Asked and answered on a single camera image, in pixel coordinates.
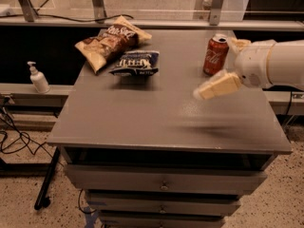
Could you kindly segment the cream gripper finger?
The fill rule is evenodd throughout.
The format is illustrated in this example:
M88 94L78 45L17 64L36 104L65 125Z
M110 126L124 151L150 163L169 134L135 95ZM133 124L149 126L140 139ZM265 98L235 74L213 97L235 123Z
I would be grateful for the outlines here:
M250 40L237 39L236 37L228 38L228 46L235 54L239 54L242 50L251 44Z
M226 69L223 69L197 87L193 92L193 96L198 100L209 100L234 93L241 86L242 81L235 72L228 72Z

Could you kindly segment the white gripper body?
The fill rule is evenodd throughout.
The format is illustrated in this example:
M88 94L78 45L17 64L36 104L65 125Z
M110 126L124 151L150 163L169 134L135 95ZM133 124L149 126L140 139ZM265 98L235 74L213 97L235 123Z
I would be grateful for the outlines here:
M253 42L236 57L235 69L242 83L248 87L269 88L267 67L275 40Z

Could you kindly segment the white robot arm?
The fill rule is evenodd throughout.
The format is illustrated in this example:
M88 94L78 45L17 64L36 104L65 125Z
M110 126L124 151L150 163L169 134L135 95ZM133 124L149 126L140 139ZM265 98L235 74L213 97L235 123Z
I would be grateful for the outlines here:
M304 90L304 40L251 42L229 37L228 46L235 54L234 69L222 69L197 87L193 92L196 99L227 95L242 86L291 86Z

